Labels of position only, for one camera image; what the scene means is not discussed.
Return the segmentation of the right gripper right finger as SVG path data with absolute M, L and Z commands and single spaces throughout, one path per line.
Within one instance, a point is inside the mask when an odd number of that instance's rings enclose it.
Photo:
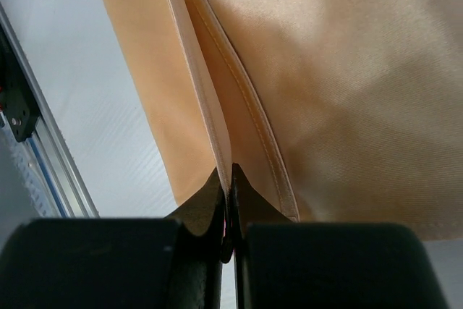
M 446 308 L 422 243 L 384 223 L 290 221 L 232 167 L 239 308 Z

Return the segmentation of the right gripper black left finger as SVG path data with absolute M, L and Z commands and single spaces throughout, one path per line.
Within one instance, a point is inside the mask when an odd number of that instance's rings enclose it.
M 36 219 L 1 252 L 3 308 L 218 308 L 218 174 L 162 219 Z

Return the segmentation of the peach satin napkin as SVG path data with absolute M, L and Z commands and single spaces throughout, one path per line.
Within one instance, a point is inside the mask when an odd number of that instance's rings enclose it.
M 462 0 L 103 0 L 178 204 L 462 236 Z

